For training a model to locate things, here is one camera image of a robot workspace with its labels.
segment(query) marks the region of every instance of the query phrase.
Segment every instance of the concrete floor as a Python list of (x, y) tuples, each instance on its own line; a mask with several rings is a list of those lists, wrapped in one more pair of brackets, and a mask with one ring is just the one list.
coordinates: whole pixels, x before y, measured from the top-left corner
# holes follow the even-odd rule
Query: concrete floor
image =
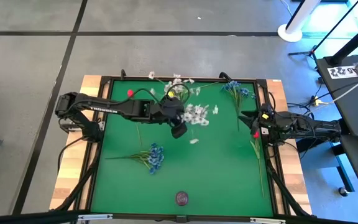
[[(289, 3), (294, 12), (298, 4)], [(0, 1), (0, 30), (71, 31), (80, 4), (80, 0)], [(346, 10), (343, 4), (322, 4), (315, 12), (325, 12), (328, 7), (335, 12), (327, 15), (328, 21), (338, 20)], [(289, 18), (279, 0), (97, 0), (89, 1), (80, 30), (275, 32)], [(353, 20), (347, 23), (348, 32), (357, 32)], [(327, 32), (328, 27), (317, 26), (310, 19), (304, 31)], [(68, 39), (0, 37), (0, 138), (4, 139), (0, 146), (0, 215), (9, 212)], [(118, 75), (122, 68), (128, 75), (147, 75), (154, 70), (156, 75), (179, 73), (191, 77), (216, 77), (225, 71), (235, 78), (281, 79), (287, 101), (304, 102), (318, 89), (315, 64), (308, 57), (291, 58), (287, 53), (309, 50), (319, 41), (302, 39), (290, 44), (278, 37), (77, 37), (60, 93), (78, 91), (83, 75)], [(332, 55), (347, 41), (328, 39), (317, 56)], [(322, 87), (320, 93), (326, 92)], [(327, 114), (332, 114), (329, 112), (333, 112), (332, 117), (328, 117)], [(330, 106), (318, 111), (316, 119), (338, 116), (336, 108)], [(24, 212), (48, 209), (58, 152), (66, 138), (53, 116)], [(333, 188), (341, 187), (342, 183), (339, 175), (329, 169), (306, 170), (305, 180), (315, 215), (358, 222), (358, 207), (352, 207), (358, 204), (357, 187), (352, 197), (338, 197)], [(329, 184), (316, 184), (324, 181)]]

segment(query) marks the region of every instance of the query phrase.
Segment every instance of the wooden frame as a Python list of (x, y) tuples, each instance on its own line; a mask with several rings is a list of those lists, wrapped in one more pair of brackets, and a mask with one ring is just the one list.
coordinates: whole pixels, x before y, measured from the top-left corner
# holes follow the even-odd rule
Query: wooden frame
[[(99, 93), (99, 86), (102, 76), (100, 75), (85, 75), (81, 86), (80, 93), (87, 94), (89, 96), (97, 96)], [(274, 95), (276, 101), (277, 111), (288, 110), (287, 101), (285, 99), (284, 89), (281, 80), (266, 80), (268, 90)], [(103, 91), (103, 98), (107, 97), (107, 91)], [(264, 92), (262, 88), (259, 88), (260, 103), (264, 102)], [(83, 111), (88, 119), (93, 118), (93, 111)], [(98, 113), (98, 117), (102, 117), (103, 113)], [(73, 140), (81, 137), (81, 132), (72, 132), (68, 135), (67, 144)], [(287, 140), (290, 144), (296, 146), (295, 140)], [(60, 172), (55, 184), (55, 190), (53, 191), (52, 200), (50, 203), (50, 209), (58, 207), (64, 199), (70, 194), (75, 185), (80, 179), (81, 169), (84, 161), (85, 151), (87, 143), (85, 141), (79, 141), (78, 143), (69, 147), (63, 157), (60, 166)], [(94, 152), (96, 150), (96, 144), (91, 145), (90, 160), (93, 159)], [(270, 154), (273, 154), (273, 149), (269, 149)], [(295, 200), (301, 205), (301, 207), (308, 213), (311, 213), (311, 207), (306, 191), (305, 180), (303, 178), (302, 168), (297, 150), (290, 145), (283, 145), (279, 147), (280, 160), (282, 164), (282, 172), (284, 176), (285, 185), (291, 192)], [(276, 167), (275, 159), (271, 159), (273, 166)], [(84, 186), (82, 192), (81, 201), (79, 202), (79, 209), (86, 207), (86, 199), (88, 196), (89, 182)], [(285, 207), (282, 200), (282, 196), (279, 188), (276, 184), (275, 195), (277, 201), (277, 213), (284, 214)]]

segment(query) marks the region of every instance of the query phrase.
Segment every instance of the round red object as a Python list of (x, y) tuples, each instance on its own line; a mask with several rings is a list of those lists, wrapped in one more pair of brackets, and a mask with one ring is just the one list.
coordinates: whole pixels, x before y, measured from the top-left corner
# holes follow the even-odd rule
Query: round red object
[(254, 134), (254, 139), (257, 139), (257, 138), (259, 138), (259, 132), (258, 131)]
[(127, 95), (128, 95), (128, 97), (133, 97), (134, 96), (134, 91), (133, 90), (128, 90)]
[(177, 193), (175, 200), (179, 206), (185, 206), (189, 202), (189, 195), (184, 191), (180, 191)]

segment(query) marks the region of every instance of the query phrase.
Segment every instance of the black desk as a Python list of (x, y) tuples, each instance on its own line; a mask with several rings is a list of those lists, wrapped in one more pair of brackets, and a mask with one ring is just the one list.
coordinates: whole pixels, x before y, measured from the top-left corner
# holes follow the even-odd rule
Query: black desk
[[(350, 66), (354, 63), (358, 63), (358, 56), (346, 57), (342, 61), (343, 66)], [(332, 92), (342, 86), (347, 84), (358, 82), (358, 78), (340, 78), (340, 79), (332, 79), (327, 68), (332, 68), (332, 66), (328, 65), (325, 59), (317, 60), (317, 67), (320, 75), (322, 76), (327, 89)], [(342, 90), (336, 91), (331, 94), (333, 98), (337, 98), (341, 96), (348, 89), (352, 88), (349, 86)], [(338, 107), (339, 112), (341, 113), (342, 118), (347, 124), (352, 135), (358, 136), (358, 87), (351, 91), (346, 96), (335, 102)]]
[[(342, 65), (350, 66), (357, 62), (358, 56), (346, 57), (342, 61)], [(349, 83), (358, 81), (358, 78), (341, 78), (333, 80), (327, 70), (327, 68), (331, 68), (332, 66), (328, 65), (324, 58), (318, 59), (316, 63), (319, 74), (322, 76), (330, 92)], [(349, 86), (332, 93), (332, 98), (337, 98), (351, 87), (352, 86)], [(341, 138), (342, 153), (346, 153), (358, 178), (358, 87), (340, 100), (337, 100), (335, 104), (350, 131), (348, 135), (342, 136)]]

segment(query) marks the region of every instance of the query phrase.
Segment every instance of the green tabletop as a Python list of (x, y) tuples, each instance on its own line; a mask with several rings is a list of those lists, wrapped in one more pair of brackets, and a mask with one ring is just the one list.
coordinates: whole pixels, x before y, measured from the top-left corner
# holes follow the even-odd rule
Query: green tabletop
[[(189, 86), (207, 84), (196, 82)], [(234, 104), (230, 94), (221, 91), (222, 85), (202, 87), (198, 96), (190, 97), (187, 103), (209, 105), (211, 110), (217, 105), (219, 113), (209, 111), (207, 126), (187, 124), (187, 133), (178, 139), (172, 137), (167, 124), (140, 124), (109, 115), (91, 212), (271, 217), (264, 161), (261, 160), (261, 186), (258, 160), (249, 142), (249, 128), (240, 123), (240, 131), (237, 130)], [(241, 87), (254, 91), (251, 83)], [(139, 88), (154, 88), (155, 96), (161, 98), (164, 85), (155, 80), (114, 81), (112, 99), (124, 100), (127, 90)], [(135, 99), (140, 98), (151, 97), (140, 92)], [(242, 109), (255, 110), (256, 106), (256, 100), (248, 97)], [(199, 142), (190, 144), (194, 138)], [(106, 159), (148, 150), (154, 142), (164, 147), (165, 159), (161, 169), (153, 175), (136, 161)], [(182, 207), (175, 203), (179, 191), (185, 191), (189, 197), (188, 204)]]

